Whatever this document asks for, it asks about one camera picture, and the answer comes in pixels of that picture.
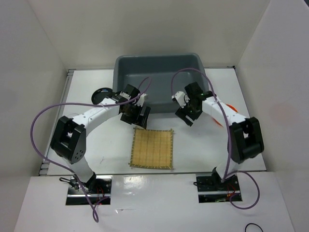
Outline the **woven bamboo mat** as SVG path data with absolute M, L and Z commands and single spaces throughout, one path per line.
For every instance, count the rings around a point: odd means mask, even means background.
M 135 128 L 128 164 L 135 168 L 172 170 L 173 129 L 145 130 Z

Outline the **orange plate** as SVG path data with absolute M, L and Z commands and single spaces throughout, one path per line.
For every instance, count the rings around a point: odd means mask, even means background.
M 235 111 L 236 113 L 238 113 L 238 110 L 237 110 L 234 106 L 232 106 L 232 105 L 230 105 L 230 104 L 226 104 L 226 105 L 227 105 L 229 108 L 231 108 L 233 111 Z M 217 125 L 223 127 L 223 125 L 220 124 L 215 118 L 212 118 L 212 119 L 213 119 L 213 121 L 214 121 Z

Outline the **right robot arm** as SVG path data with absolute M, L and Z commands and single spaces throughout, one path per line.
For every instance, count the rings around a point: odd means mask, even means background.
M 177 117 L 192 126 L 205 113 L 227 130 L 227 162 L 215 167 L 211 174 L 212 186 L 222 190 L 244 161 L 264 151 L 259 120 L 237 113 L 212 91 L 204 92 L 197 82 L 188 84 L 184 89 L 184 92 L 178 91 L 171 97 L 179 105 L 175 113 Z

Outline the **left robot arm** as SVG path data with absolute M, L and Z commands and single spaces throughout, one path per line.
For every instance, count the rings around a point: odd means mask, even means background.
M 79 178 L 79 188 L 83 192 L 91 193 L 99 187 L 97 176 L 84 157 L 87 136 L 116 116 L 127 124 L 145 129 L 151 109 L 144 106 L 146 98 L 146 93 L 141 93 L 130 84 L 118 92 L 108 87 L 100 88 L 91 97 L 94 107 L 71 118 L 62 116 L 57 121 L 50 147 Z

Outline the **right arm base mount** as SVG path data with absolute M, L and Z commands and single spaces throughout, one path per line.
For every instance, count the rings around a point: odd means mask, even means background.
M 242 196 L 237 176 L 232 176 L 224 183 L 215 183 L 211 174 L 196 174 L 193 184 L 197 188 L 199 203 L 241 202 Z

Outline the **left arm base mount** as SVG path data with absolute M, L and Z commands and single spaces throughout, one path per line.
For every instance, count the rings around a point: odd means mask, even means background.
M 87 205 L 88 201 L 77 182 L 76 178 L 71 176 L 70 179 L 60 177 L 60 182 L 68 184 L 68 192 L 66 205 Z M 99 175 L 97 176 L 97 183 L 94 187 L 88 189 L 85 187 L 85 191 L 93 205 L 98 203 L 99 205 L 109 205 L 111 202 L 111 189 L 112 189 L 112 176 L 111 175 Z

